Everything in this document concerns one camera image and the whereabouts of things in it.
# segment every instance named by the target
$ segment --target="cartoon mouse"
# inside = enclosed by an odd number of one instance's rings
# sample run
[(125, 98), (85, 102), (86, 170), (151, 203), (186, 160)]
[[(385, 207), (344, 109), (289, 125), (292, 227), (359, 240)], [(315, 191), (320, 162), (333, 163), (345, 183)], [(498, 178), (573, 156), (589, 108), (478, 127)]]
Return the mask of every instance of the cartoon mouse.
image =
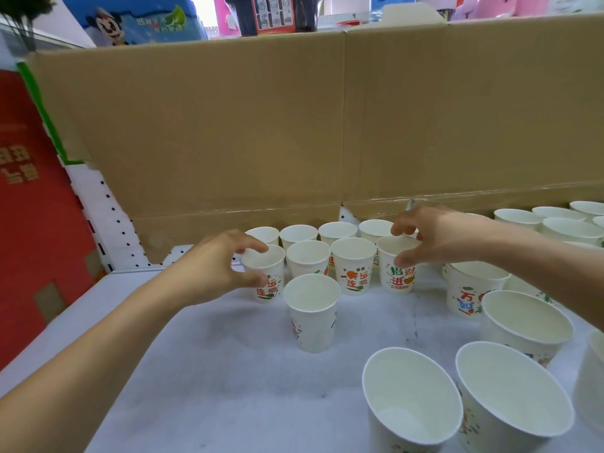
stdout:
[(90, 26), (99, 29), (114, 46), (128, 45), (124, 41), (125, 33), (121, 27), (121, 16), (118, 13), (108, 13), (102, 8), (97, 8), (96, 16), (87, 15), (86, 20)]

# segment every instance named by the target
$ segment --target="table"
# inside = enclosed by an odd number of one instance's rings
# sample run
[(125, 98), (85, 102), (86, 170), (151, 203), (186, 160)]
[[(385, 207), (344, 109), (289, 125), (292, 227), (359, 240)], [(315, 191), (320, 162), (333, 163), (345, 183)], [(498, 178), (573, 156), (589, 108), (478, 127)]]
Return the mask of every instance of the table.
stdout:
[[(0, 373), (0, 396), (156, 274), (103, 278)], [(332, 348), (319, 355), (298, 349), (282, 298), (261, 305), (238, 290), (189, 307), (153, 342), (87, 453), (366, 453), (366, 360), (382, 348), (407, 347), (455, 379), (457, 350), (478, 337), (478, 324), (449, 314), (444, 289), (429, 266), (402, 296), (384, 292), (374, 277), (363, 297), (340, 298)], [(565, 313), (575, 335), (549, 369), (570, 393), (591, 326)], [(463, 451), (457, 438), (442, 450)], [(540, 451), (602, 452), (604, 439), (578, 418)]]

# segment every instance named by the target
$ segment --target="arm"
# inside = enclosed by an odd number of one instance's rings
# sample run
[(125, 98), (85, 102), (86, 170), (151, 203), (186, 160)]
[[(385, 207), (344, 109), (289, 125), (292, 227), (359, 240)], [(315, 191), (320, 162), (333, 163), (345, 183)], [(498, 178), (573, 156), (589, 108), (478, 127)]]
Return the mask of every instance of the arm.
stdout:
[(199, 243), (0, 399), (0, 451), (83, 452), (163, 327), (188, 305), (266, 276), (231, 269), (235, 252), (268, 247), (231, 231)]
[(604, 330), (604, 251), (550, 240), (520, 226), (440, 208), (401, 213), (392, 233), (419, 229), (422, 244), (399, 254), (399, 267), (478, 260), (501, 267), (548, 293)]

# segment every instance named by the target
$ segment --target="white table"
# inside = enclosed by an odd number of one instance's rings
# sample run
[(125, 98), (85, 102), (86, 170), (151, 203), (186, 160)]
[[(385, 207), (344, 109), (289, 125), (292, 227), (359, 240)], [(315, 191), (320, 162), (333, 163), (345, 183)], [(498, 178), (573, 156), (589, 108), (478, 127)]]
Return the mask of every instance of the white table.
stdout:
[[(0, 373), (0, 396), (38, 369), (157, 272), (102, 279)], [(298, 349), (282, 298), (268, 305), (239, 290), (180, 312), (157, 337), (87, 449), (105, 452), (368, 452), (361, 373), (392, 346), (426, 354), (456, 378), (454, 358), (477, 324), (450, 315), (444, 281), (418, 274), (414, 292), (342, 296), (333, 346)], [(576, 333), (549, 369), (572, 390), (590, 326), (567, 312)], [(443, 453), (464, 450), (456, 438)], [(581, 419), (547, 453), (604, 452)]]

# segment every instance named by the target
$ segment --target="forearm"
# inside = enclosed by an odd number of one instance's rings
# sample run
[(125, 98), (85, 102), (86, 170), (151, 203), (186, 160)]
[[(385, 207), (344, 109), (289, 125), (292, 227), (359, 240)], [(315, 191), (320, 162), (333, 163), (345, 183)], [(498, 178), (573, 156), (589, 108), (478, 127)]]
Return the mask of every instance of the forearm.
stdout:
[(604, 330), (604, 251), (521, 229), (494, 236), (480, 260), (522, 278)]
[(0, 400), (0, 451), (83, 452), (149, 345), (176, 313), (141, 286)]

